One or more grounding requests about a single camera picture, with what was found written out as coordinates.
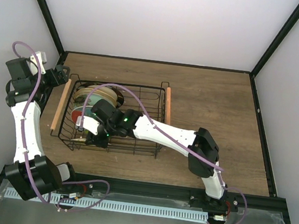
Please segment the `light teal flower plate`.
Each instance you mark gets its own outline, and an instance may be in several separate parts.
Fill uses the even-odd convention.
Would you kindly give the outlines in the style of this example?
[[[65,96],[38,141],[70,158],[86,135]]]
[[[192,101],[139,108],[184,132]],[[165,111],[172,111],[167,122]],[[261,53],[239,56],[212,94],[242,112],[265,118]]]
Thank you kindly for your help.
[[[83,104],[86,101],[88,94],[82,94],[82,95],[78,95],[75,99],[74,99],[74,108],[80,108],[83,106]],[[97,103],[100,99],[103,99],[103,97],[101,95],[98,94],[91,94],[91,96],[88,98],[87,101],[87,106],[94,106],[95,103]]]

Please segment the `red and teal plate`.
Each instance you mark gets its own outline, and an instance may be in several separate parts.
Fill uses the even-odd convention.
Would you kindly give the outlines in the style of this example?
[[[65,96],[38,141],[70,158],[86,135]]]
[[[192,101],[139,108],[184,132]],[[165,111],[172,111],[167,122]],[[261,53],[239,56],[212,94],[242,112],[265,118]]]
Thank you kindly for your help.
[[[72,112],[70,114],[73,123],[76,124],[77,126],[79,126],[79,123],[80,123],[80,122],[78,122],[78,118],[81,116],[82,110],[83,110],[82,106],[76,107],[72,110]],[[83,127],[85,127],[85,123],[88,118],[96,119],[95,114],[92,112],[92,106],[87,105],[85,107],[83,118],[84,118],[83,119]]]

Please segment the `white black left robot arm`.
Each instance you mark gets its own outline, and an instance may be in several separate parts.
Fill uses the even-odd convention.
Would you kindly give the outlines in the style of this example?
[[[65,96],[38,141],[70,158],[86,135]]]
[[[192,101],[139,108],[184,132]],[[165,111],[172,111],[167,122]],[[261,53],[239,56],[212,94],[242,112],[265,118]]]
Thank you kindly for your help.
[[[70,68],[57,65],[44,69],[29,58],[7,61],[11,76],[6,84],[6,103],[14,116],[16,150],[13,164],[5,168],[6,178],[24,200],[42,197],[63,188],[72,191],[78,179],[69,162],[54,164],[44,154],[40,136],[42,104],[47,90],[68,82]]]

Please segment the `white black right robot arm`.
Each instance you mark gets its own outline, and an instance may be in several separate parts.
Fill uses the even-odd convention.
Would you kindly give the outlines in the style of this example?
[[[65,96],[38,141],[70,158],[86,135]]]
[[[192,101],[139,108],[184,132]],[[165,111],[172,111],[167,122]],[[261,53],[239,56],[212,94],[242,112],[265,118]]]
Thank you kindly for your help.
[[[219,209],[225,205],[226,184],[219,166],[219,147],[207,129],[180,129],[137,110],[123,112],[103,99],[80,117],[78,124],[89,132],[86,144],[99,148],[106,148],[109,138],[117,136],[147,140],[179,152],[187,158],[189,171],[203,181],[209,207]]]

